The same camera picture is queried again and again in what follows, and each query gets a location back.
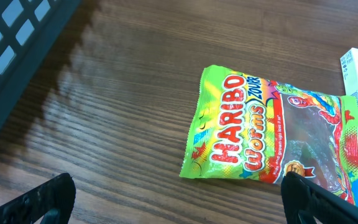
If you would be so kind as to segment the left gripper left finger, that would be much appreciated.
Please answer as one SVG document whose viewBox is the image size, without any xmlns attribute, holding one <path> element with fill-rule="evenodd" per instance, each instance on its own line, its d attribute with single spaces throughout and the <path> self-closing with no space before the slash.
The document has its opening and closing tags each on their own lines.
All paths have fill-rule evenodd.
<svg viewBox="0 0 358 224">
<path fill-rule="evenodd" d="M 76 197 L 75 183 L 62 173 L 0 206 L 0 224 L 67 224 Z"/>
</svg>

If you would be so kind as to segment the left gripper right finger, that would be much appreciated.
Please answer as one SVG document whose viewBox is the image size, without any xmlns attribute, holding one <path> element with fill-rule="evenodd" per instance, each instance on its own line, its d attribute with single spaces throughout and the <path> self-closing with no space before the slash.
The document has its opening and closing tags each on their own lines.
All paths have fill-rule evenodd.
<svg viewBox="0 0 358 224">
<path fill-rule="evenodd" d="M 281 195 L 288 223 L 358 224 L 358 207 L 295 172 L 283 178 Z"/>
</svg>

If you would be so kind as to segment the Haribo gummy candy bag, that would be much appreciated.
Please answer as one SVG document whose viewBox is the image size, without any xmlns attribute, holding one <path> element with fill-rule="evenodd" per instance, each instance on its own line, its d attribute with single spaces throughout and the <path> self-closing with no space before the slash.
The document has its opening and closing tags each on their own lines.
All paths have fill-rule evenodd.
<svg viewBox="0 0 358 224">
<path fill-rule="evenodd" d="M 206 67 L 180 176 L 280 184 L 291 171 L 358 207 L 356 99 Z"/>
</svg>

